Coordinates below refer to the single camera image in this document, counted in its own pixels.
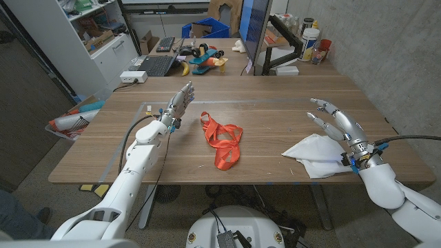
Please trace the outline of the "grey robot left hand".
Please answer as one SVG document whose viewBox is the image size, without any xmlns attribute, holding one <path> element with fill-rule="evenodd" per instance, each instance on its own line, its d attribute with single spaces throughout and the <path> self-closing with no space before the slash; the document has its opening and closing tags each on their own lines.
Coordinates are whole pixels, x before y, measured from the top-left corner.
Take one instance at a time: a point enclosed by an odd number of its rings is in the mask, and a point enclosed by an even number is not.
<svg viewBox="0 0 441 248">
<path fill-rule="evenodd" d="M 194 86 L 190 81 L 169 100 L 159 121 L 172 130 L 179 129 L 182 121 L 181 117 L 184 115 L 187 106 L 193 100 Z"/>
</svg>

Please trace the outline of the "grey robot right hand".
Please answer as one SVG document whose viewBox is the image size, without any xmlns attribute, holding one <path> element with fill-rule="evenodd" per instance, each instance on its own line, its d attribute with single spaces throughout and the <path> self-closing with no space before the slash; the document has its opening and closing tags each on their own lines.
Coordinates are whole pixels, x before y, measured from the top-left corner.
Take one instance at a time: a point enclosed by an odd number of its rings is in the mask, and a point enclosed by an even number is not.
<svg viewBox="0 0 441 248">
<path fill-rule="evenodd" d="M 385 163 L 378 153 L 368 151 L 368 138 L 361 125 L 354 118 L 328 101 L 322 99 L 310 99 L 310 101 L 317 104 L 319 110 L 332 115 L 337 127 L 324 122 L 311 112 L 308 112 L 307 116 L 324 130 L 329 138 L 335 141 L 347 142 L 351 148 L 356 167 L 360 172 L 363 170 L 383 172 L 390 169 L 390 165 Z"/>
</svg>

